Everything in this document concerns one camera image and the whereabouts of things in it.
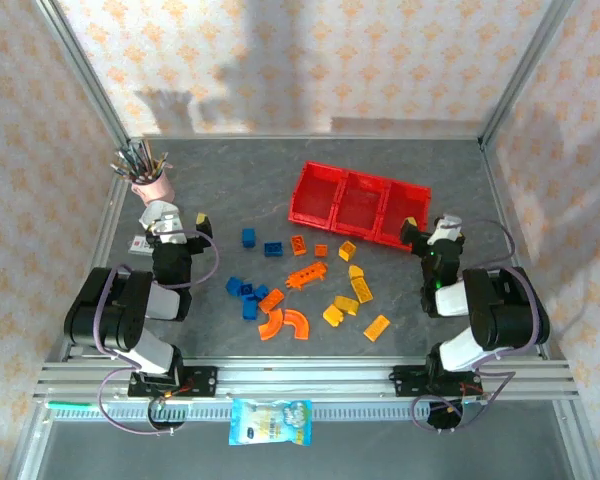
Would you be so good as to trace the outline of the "long yellow lego brick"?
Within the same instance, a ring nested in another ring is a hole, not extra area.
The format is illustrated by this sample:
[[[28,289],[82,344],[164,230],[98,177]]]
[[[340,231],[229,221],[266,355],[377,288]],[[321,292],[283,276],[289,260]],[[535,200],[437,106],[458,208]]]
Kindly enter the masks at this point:
[[[353,278],[351,286],[360,304],[370,302],[373,299],[372,292],[364,277]]]
[[[391,322],[388,318],[384,315],[378,315],[364,330],[363,334],[371,342],[376,342],[390,324]]]

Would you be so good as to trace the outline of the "curved orange lego piece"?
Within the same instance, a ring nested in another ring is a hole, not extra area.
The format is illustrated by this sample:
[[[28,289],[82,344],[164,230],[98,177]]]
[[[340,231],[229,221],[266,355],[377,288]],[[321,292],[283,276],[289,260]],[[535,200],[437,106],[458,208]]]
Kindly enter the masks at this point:
[[[284,313],[281,309],[268,312],[266,323],[258,326],[259,336],[262,341],[268,341],[275,337],[284,325]]]
[[[294,330],[294,338],[297,340],[308,340],[310,335],[310,325],[306,316],[298,310],[286,309],[283,317],[283,324],[290,326]]]

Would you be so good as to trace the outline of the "pink pencil cup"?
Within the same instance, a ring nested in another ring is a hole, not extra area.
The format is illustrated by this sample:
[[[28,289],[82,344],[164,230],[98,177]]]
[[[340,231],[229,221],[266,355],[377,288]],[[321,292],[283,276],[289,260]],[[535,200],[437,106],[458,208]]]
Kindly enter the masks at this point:
[[[131,184],[131,191],[136,194],[145,206],[154,201],[165,201],[172,203],[175,199],[174,189],[163,171],[152,183],[138,185]]]

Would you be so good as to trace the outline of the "blue snack bag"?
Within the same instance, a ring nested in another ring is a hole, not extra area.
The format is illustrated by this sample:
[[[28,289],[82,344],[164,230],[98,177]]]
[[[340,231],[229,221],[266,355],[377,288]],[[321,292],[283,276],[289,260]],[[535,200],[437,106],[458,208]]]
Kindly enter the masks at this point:
[[[259,402],[234,399],[229,445],[293,443],[308,446],[312,440],[313,405],[309,400]]]

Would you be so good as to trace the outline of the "aluminium side rail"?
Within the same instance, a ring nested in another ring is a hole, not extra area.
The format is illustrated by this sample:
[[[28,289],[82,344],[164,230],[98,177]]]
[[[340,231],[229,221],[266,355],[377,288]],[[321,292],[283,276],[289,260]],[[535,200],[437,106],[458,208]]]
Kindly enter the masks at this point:
[[[515,253],[513,254],[511,262],[515,266],[523,267],[528,277],[531,277],[531,264],[528,257],[528,248],[497,155],[495,154],[495,150],[486,143],[481,144],[480,147],[500,222],[510,232],[515,243]]]
[[[91,270],[94,267],[105,267],[107,265],[127,189],[128,186],[125,180],[121,179],[117,174],[111,175],[111,181],[100,216],[96,237],[92,242],[93,249],[91,257],[86,263],[83,277],[79,280],[78,286],[72,292],[69,305],[72,305]]]

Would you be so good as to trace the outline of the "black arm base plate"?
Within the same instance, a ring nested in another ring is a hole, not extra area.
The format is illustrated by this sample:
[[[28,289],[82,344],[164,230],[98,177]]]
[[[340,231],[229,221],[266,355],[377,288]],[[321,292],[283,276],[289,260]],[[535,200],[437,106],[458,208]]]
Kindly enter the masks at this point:
[[[127,390],[130,398],[213,398],[218,368],[184,366],[165,374],[132,373]]]
[[[389,380],[397,397],[461,397],[484,392],[481,379],[472,372],[434,372],[424,365],[397,365],[389,374]]]

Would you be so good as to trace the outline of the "aluminium back rail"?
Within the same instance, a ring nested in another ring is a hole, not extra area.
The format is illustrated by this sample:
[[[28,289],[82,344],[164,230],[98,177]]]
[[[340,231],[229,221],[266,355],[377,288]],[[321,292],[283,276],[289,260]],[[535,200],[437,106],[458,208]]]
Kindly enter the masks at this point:
[[[479,141],[477,135],[353,135],[353,134],[192,134],[188,136],[144,134],[135,138],[152,141],[194,140],[427,140],[427,141]]]

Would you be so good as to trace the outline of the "aluminium mounting rail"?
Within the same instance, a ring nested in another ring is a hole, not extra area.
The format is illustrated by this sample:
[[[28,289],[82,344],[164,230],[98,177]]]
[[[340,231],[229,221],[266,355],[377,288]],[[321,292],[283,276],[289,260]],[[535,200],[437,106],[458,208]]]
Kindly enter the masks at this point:
[[[310,399],[362,401],[395,395],[389,375],[396,365],[422,365],[423,358],[389,356],[190,357],[187,366],[218,368],[218,399]],[[107,373],[123,364],[103,356],[74,357],[43,365],[33,396],[92,402]],[[573,400],[578,389],[568,362],[537,356],[503,358],[481,368],[483,374],[514,371],[502,400]]]

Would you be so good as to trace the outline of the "aluminium frame post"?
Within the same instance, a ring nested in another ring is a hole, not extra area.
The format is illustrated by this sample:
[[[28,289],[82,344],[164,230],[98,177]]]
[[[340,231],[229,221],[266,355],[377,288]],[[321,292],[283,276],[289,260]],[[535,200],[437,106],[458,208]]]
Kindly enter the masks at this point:
[[[510,113],[525,84],[551,43],[558,27],[563,22],[574,0],[551,0],[549,7],[536,28],[521,60],[518,62],[507,86],[482,133],[477,137],[480,150],[484,152],[496,137],[499,128]]]
[[[70,70],[117,147],[126,146],[129,136],[117,115],[84,49],[64,15],[58,0],[34,0],[50,33],[59,44]]]

